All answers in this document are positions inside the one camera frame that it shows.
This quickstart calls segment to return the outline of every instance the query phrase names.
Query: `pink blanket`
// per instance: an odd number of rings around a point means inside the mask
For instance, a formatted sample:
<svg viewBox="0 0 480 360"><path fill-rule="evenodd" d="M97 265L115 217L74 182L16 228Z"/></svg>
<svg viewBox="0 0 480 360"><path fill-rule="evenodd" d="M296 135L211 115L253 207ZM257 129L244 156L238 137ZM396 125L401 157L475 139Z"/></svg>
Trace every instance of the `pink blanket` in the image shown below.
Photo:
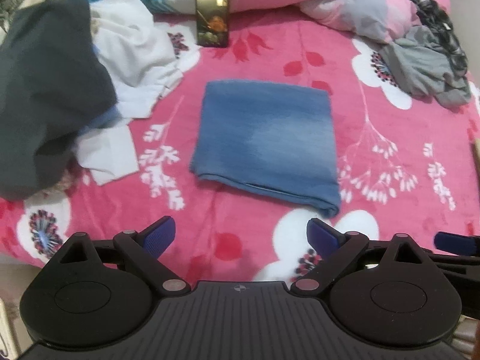
<svg viewBox="0 0 480 360"><path fill-rule="evenodd" d="M179 28L186 27L172 25L172 33ZM204 48L199 59L189 55L198 63L177 89L150 119L130 124L139 173L98 187L82 171L65 193L0 201L0 252L41 266L76 231L108 239L171 215L177 237L160 260L191 283L290 282L308 269L299 259L314 256L305 228L310 218L320 218L317 212L199 182L188 171L205 85L231 78L328 91L343 200L330 223L338 230L372 239L406 232L427 248L438 231L480 233L470 151L480 123L473 84L475 99L458 112L412 99L371 45L293 7L233 15L231 30L230 48ZM182 57L191 34L180 33L175 42Z"/></svg>

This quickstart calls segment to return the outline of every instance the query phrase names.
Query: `folded blue towel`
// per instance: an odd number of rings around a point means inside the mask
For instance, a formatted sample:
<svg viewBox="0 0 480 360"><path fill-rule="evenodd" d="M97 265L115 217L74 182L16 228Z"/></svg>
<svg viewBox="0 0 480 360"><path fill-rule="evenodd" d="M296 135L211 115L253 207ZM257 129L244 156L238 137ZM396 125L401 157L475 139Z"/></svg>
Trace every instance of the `folded blue towel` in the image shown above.
<svg viewBox="0 0 480 360"><path fill-rule="evenodd" d="M340 195L327 93L262 81L209 82L190 170L335 216Z"/></svg>

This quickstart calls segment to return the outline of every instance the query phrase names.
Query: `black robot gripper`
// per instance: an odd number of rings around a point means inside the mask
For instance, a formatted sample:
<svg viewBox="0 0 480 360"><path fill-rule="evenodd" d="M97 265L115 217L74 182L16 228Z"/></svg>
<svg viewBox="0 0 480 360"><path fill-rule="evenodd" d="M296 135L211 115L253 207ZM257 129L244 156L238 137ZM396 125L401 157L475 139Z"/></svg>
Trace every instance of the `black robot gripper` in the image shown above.
<svg viewBox="0 0 480 360"><path fill-rule="evenodd" d="M35 344L21 359L460 360L448 345L459 316L480 317L480 258L433 254L407 234L370 241L312 219L322 260L290 289L191 289L158 262L174 237L168 216L112 240L72 235L22 297Z"/></svg>

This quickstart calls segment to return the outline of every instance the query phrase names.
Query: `round black disc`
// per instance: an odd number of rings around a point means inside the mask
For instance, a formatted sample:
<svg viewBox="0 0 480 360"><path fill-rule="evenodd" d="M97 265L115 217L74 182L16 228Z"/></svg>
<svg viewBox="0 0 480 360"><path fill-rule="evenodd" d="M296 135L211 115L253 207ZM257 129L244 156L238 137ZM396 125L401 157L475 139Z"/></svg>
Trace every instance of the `round black disc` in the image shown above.
<svg viewBox="0 0 480 360"><path fill-rule="evenodd" d="M59 276L50 279L49 272ZM21 302L22 319L34 340L96 347L125 337L151 312L149 287L127 272L99 266L89 275L42 273Z"/></svg>
<svg viewBox="0 0 480 360"><path fill-rule="evenodd" d="M440 270L428 274L421 265L378 266L345 276L332 288L330 309L347 330L383 346L443 339L458 322L460 298Z"/></svg>

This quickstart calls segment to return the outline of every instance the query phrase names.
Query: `patterned scarf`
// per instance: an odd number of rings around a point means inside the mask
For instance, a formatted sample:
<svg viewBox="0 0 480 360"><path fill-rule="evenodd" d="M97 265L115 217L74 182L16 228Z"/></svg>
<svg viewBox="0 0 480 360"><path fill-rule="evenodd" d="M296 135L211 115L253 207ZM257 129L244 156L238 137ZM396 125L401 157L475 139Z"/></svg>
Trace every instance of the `patterned scarf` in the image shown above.
<svg viewBox="0 0 480 360"><path fill-rule="evenodd" d="M457 77L465 76L468 69L467 56L453 32L453 24L448 15L435 0L411 1L417 6L417 15L421 23L430 29L436 42L445 49L452 71Z"/></svg>

